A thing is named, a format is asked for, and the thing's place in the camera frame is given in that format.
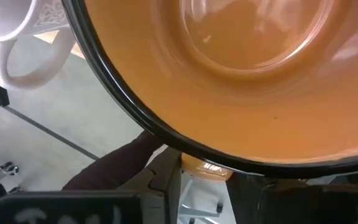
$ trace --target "wooden surface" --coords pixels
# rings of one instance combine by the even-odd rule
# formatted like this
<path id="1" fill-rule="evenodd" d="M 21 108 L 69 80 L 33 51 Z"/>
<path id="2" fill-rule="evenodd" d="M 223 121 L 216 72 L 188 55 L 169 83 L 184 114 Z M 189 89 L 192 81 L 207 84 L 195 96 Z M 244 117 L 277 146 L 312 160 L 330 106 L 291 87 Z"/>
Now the wooden surface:
<path id="1" fill-rule="evenodd" d="M 34 36 L 51 44 L 53 42 L 53 40 L 55 39 L 55 37 L 57 35 L 57 32 L 58 31 L 56 30 L 56 31 L 52 31 L 52 32 L 46 32 L 46 33 L 43 33 L 43 34 L 37 34 L 37 35 L 34 35 Z M 82 51 L 81 51 L 81 49 L 80 49 L 80 47 L 78 46 L 77 43 L 75 43 L 73 49 L 71 50 L 71 53 L 75 54 L 75 55 L 77 55 L 77 56 L 79 56 L 79 57 L 81 57 L 83 59 L 85 59 L 85 57 L 82 54 Z"/>

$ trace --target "white mug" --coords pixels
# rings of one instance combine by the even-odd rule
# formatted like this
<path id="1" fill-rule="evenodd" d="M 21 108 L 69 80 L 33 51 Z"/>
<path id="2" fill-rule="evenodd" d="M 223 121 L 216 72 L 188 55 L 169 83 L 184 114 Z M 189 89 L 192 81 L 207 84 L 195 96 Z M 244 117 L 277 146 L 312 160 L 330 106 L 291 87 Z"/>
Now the white mug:
<path id="1" fill-rule="evenodd" d="M 19 37 L 59 30 L 51 54 L 29 74 L 10 76 L 7 58 Z M 50 81 L 63 67 L 75 44 L 60 0 L 0 0 L 0 86 L 34 89 Z"/>

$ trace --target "mug handle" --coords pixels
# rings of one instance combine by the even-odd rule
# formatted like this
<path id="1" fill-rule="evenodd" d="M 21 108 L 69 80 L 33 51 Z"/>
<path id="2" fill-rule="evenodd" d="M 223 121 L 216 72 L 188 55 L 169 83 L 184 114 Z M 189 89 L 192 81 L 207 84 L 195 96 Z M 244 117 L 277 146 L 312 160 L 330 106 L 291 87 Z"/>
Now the mug handle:
<path id="1" fill-rule="evenodd" d="M 0 42 L 0 86 L 8 90 L 31 90 L 49 82 L 62 69 L 75 44 L 70 28 L 59 30 L 52 43 L 52 52 L 33 72 L 12 77 L 7 72 L 7 59 L 16 39 Z"/>

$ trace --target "black bowl rim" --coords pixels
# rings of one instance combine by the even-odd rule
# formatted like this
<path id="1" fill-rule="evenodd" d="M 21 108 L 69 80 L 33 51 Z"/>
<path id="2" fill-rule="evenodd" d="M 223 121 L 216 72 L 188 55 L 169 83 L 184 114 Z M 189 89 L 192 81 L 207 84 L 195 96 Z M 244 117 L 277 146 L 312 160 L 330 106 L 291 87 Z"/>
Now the black bowl rim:
<path id="1" fill-rule="evenodd" d="M 358 171 L 358 156 L 309 164 L 272 164 L 230 156 L 181 135 L 146 107 L 127 86 L 99 42 L 85 0 L 62 2 L 78 44 L 105 89 L 133 120 L 169 146 L 238 172 L 274 178 L 308 179 Z"/>

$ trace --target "floor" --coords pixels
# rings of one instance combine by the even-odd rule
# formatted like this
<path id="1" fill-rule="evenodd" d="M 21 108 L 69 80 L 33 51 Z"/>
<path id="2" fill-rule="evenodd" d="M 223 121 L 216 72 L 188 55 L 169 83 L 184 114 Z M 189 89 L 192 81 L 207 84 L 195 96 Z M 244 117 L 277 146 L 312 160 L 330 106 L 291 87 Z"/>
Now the floor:
<path id="1" fill-rule="evenodd" d="M 34 37 L 19 40 L 8 70 L 14 75 L 31 71 L 48 48 Z M 10 108 L 0 107 L 0 165 L 12 161 L 20 172 L 1 181 L 8 190 L 18 185 L 59 190 L 95 159 L 142 131 L 108 95 L 86 61 L 74 55 L 47 85 L 10 91 L 9 98 Z M 219 199 L 225 206 L 215 221 L 235 223 L 224 183 L 196 180 L 185 204 L 213 212 Z"/>

